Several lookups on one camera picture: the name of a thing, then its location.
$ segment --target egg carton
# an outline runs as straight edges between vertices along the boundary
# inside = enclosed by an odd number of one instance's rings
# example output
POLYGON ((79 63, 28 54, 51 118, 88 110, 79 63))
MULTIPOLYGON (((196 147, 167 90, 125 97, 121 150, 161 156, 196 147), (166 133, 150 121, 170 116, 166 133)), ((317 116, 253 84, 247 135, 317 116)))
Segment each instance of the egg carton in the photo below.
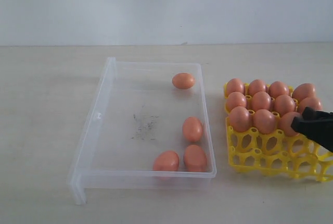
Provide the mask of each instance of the egg carton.
MULTIPOLYGON (((251 101, 251 96, 246 95, 246 98, 248 102, 251 101)), ((249 113, 253 115, 254 111, 249 110, 249 113)), ((273 114, 278 122, 279 114, 273 114)), ((294 179, 313 177, 320 182, 333 180, 333 153, 303 134, 288 137, 281 129, 276 129, 271 134, 261 134, 255 127, 240 133, 230 126, 228 117, 226 134, 228 163, 237 172, 259 170, 265 176, 284 173, 294 179)))

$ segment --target brown egg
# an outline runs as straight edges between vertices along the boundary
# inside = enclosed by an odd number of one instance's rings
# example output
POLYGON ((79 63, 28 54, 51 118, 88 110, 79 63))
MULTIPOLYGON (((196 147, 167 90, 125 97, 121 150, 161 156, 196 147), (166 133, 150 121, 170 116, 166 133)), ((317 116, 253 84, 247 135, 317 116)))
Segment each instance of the brown egg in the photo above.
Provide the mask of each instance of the brown egg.
POLYGON ((154 161, 154 171, 178 171, 179 156, 176 152, 168 150, 160 154, 154 161))
POLYGON ((227 86, 225 88, 225 96, 228 97, 231 93, 235 91, 245 94, 244 83, 238 78, 233 78, 230 81, 228 81, 227 86))
POLYGON ((184 151, 184 164, 189 172, 206 172, 207 157, 198 145, 190 145, 184 151))
POLYGON ((233 108, 237 106, 242 106, 246 108, 246 103, 246 97, 242 93, 235 91, 228 96, 226 108, 228 112, 230 112, 233 108))
POLYGON ((259 109, 267 109, 271 108, 271 97, 266 92, 260 91, 255 93, 251 100, 251 108, 253 111, 257 111, 259 109))
POLYGON ((295 111, 296 104, 289 95, 280 95, 274 101, 273 110, 278 112, 282 117, 288 112, 295 111))
POLYGON ((189 73, 179 73, 172 78, 172 84, 181 90, 192 88, 196 79, 189 73))
POLYGON ((196 117, 189 117, 183 123, 183 135, 189 142, 198 142, 203 133, 200 120, 196 117))
POLYGON ((262 134, 270 134, 276 128, 276 118, 267 109, 259 109, 253 115, 253 126, 262 134))
POLYGON ((234 108, 229 114, 229 124, 236 132, 247 131, 252 125, 249 111, 241 106, 234 108))
POLYGON ((307 97, 301 101, 298 105, 297 112, 302 114, 306 107, 310 107, 314 110, 322 110, 322 103, 317 97, 307 97))
POLYGON ((286 136, 296 136, 298 135, 297 132, 295 132, 291 128, 291 123, 294 119, 294 117, 301 117, 301 114, 298 112, 288 112, 284 116, 281 117, 279 123, 278 123, 278 128, 283 130, 286 136))
POLYGON ((279 95, 289 95, 289 87, 283 82, 273 82, 268 89, 271 97, 277 98, 279 95))
POLYGON ((303 99, 307 97, 315 97, 316 96, 316 88, 312 83, 304 83, 299 85, 291 97, 295 98, 298 103, 300 103, 303 99))
POLYGON ((257 92, 267 92, 266 83, 263 80, 256 79, 248 87, 248 95, 254 96, 257 92))

